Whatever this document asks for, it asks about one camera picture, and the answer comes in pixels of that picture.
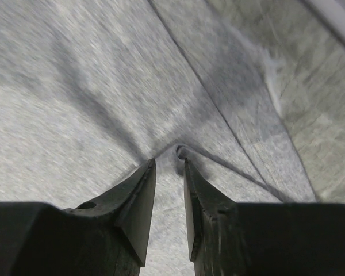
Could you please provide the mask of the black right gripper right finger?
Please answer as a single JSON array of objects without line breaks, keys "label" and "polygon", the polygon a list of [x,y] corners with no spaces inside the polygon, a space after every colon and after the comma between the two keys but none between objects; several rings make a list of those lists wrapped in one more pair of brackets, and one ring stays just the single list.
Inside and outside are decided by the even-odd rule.
[{"label": "black right gripper right finger", "polygon": [[192,161],[184,161],[184,199],[189,259],[195,262],[204,238],[220,245],[221,235],[235,228],[236,204],[209,183]]}]

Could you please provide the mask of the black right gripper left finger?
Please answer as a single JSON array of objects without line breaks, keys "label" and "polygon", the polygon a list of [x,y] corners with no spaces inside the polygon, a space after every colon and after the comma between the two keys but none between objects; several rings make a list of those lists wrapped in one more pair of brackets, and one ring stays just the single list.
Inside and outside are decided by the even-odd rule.
[{"label": "black right gripper left finger", "polygon": [[145,266],[155,198],[156,162],[150,159],[133,174],[98,197],[92,198],[70,214],[93,217],[115,231],[140,267]]}]

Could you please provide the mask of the grey t-shirt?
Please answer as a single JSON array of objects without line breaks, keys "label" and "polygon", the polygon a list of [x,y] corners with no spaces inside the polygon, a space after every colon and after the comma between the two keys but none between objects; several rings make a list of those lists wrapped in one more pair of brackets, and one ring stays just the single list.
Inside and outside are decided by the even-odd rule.
[{"label": "grey t-shirt", "polygon": [[193,275],[183,161],[236,202],[316,197],[254,50],[204,1],[0,1],[0,201],[73,208],[150,158],[142,275]]}]

